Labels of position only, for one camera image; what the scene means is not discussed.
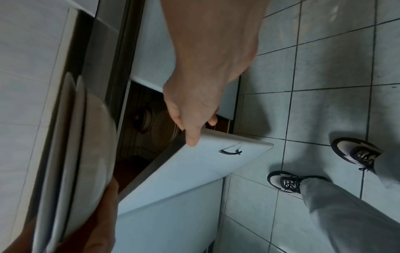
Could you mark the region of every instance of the foot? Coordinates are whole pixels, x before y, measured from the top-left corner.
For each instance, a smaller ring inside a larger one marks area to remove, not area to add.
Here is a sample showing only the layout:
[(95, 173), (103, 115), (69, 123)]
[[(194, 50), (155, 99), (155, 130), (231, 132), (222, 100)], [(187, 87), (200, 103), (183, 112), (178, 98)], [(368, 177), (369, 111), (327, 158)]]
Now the foot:
[(359, 170), (375, 173), (375, 159), (383, 153), (377, 146), (365, 140), (338, 138), (331, 143), (333, 151), (344, 160), (361, 166)]
[(294, 196), (301, 198), (300, 184), (307, 178), (318, 178), (327, 182), (332, 182), (329, 178), (322, 176), (297, 176), (286, 171), (274, 171), (271, 172), (267, 180), (275, 188), (280, 191), (290, 193)]

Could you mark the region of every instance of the stack of plates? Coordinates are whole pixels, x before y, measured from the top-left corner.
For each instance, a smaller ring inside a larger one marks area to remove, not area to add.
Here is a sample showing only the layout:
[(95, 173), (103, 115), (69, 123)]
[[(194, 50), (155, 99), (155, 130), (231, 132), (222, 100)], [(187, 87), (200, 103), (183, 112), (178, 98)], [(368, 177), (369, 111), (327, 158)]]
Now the stack of plates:
[(151, 129), (151, 137), (155, 145), (160, 148), (165, 148), (178, 137), (181, 132), (179, 127), (171, 119), (168, 111), (162, 111), (154, 120)]
[(60, 93), (33, 253), (52, 253), (95, 211), (113, 176), (117, 136), (104, 102), (67, 73)]

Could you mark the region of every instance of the finger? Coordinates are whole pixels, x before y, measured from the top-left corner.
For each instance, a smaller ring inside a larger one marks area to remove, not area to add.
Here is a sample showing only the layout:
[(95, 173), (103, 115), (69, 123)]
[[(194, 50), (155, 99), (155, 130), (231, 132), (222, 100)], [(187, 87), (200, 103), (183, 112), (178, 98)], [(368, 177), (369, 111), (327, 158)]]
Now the finger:
[(218, 118), (217, 116), (214, 114), (211, 119), (208, 121), (208, 124), (210, 124), (211, 126), (215, 126), (218, 122)]
[(167, 105), (168, 113), (170, 114), (171, 119), (180, 128), (180, 130), (183, 131), (184, 127), (182, 125), (182, 121), (180, 118), (179, 109), (177, 108), (177, 106), (175, 106), (174, 104), (171, 104), (171, 103), (166, 102), (166, 105)]
[(194, 147), (200, 140), (200, 132), (202, 126), (190, 125), (185, 128), (186, 144)]
[(97, 225), (85, 244), (83, 253), (108, 253), (113, 249), (118, 213), (118, 188), (118, 182), (112, 178), (97, 207)]

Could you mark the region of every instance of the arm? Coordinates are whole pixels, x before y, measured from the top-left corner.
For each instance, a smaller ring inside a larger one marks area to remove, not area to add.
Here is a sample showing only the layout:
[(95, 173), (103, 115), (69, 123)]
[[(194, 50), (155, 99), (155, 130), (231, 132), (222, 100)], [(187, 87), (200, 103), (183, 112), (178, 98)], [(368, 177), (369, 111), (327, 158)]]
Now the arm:
[(195, 146), (225, 86), (250, 65), (269, 0), (161, 0), (176, 54), (164, 86), (171, 118)]

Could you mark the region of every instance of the white plate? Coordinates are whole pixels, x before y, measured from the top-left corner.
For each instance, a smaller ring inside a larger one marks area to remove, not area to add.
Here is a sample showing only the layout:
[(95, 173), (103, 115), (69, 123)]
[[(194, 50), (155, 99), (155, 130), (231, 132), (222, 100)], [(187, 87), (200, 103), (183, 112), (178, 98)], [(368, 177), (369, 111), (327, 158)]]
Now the white plate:
[(93, 214), (114, 170), (117, 149), (114, 120), (101, 99), (90, 92), (86, 98), (82, 152), (64, 238)]
[(60, 179), (63, 172), (62, 161), (68, 139), (68, 129), (75, 98), (75, 83), (67, 73), (60, 93), (57, 118), (51, 140), (49, 157), (46, 165), (45, 179), (37, 213), (32, 253), (43, 253), (49, 242), (55, 217)]
[(67, 152), (65, 154), (64, 169), (62, 172), (60, 193), (58, 195), (57, 209), (55, 212), (53, 231), (46, 252), (53, 253), (63, 237), (68, 213), (70, 210), (71, 196), (75, 182), (75, 173), (78, 167), (78, 155), (81, 146), (83, 116), (85, 110), (85, 87), (82, 78), (78, 78), (75, 104), (71, 116), (71, 125), (68, 134)]

